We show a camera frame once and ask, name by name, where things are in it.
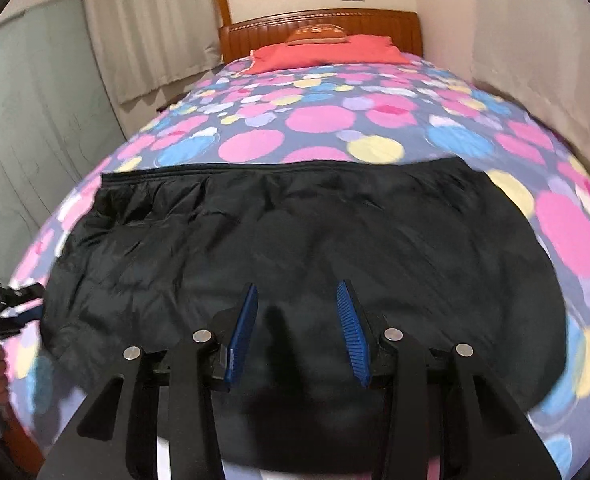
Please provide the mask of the wooden headboard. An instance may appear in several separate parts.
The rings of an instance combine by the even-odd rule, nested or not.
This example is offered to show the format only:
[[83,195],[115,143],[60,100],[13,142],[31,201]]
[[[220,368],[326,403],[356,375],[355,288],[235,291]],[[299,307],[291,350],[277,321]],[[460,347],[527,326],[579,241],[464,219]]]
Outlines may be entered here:
[[219,29],[222,59],[230,63],[268,44],[286,42],[301,28],[331,26],[342,29],[347,36],[388,36],[401,52],[424,54],[421,23],[416,13],[342,8],[280,13],[223,25]]

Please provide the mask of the frosted glass wardrobe door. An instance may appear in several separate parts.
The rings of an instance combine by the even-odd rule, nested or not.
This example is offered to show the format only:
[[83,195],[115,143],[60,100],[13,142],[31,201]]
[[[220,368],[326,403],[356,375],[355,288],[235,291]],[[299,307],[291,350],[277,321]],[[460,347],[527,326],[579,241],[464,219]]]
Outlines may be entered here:
[[0,282],[65,196],[125,139],[84,0],[54,0],[0,24]]

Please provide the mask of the red pillow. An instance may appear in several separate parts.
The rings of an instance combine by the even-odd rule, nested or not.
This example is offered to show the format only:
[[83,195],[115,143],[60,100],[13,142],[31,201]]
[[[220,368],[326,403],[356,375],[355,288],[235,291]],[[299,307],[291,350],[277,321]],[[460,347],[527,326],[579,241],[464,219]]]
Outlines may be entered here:
[[353,35],[338,44],[269,44],[252,53],[246,73],[258,75],[291,68],[361,63],[403,65],[409,64],[410,59],[389,37]]

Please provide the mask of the black puffer jacket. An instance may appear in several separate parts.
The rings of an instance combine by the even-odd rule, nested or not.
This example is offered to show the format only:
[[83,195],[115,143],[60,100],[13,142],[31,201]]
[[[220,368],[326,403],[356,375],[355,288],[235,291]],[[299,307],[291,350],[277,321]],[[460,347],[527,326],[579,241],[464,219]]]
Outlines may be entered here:
[[344,280],[423,346],[472,346],[523,410],[563,373],[552,262],[522,211],[456,157],[111,174],[53,264],[41,339],[90,391],[126,348],[173,348],[254,284],[241,380],[215,396],[223,457],[361,474],[383,400],[350,370],[335,307]]

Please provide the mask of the orange embroidered cushion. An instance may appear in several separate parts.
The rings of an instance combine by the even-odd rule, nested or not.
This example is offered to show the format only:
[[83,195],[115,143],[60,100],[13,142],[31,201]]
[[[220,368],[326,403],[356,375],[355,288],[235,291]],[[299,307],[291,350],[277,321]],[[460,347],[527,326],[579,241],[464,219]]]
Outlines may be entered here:
[[305,44],[345,44],[348,35],[345,30],[334,24],[309,24],[298,27],[285,40],[287,46],[304,46]]

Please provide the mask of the white curtain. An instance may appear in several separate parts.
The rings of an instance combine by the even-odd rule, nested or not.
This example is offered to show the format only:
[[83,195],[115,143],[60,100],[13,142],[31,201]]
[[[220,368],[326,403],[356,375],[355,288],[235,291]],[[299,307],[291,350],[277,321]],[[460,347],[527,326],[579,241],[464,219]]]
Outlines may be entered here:
[[86,0],[105,84],[123,105],[221,60],[215,0]]

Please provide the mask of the colourful dotted bedspread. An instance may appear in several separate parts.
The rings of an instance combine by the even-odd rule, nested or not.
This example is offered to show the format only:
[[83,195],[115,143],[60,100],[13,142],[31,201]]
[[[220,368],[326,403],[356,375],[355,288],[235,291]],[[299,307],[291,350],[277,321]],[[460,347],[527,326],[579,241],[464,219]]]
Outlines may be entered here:
[[[590,176],[526,110],[429,61],[334,64],[250,75],[229,64],[106,157],[42,227],[15,271],[47,289],[68,235],[111,174],[196,165],[354,162],[410,165],[462,159],[522,211],[552,262],[566,311],[566,365],[546,397],[523,410],[560,475],[590,458]],[[33,322],[7,348],[11,401],[42,451],[85,396]]]

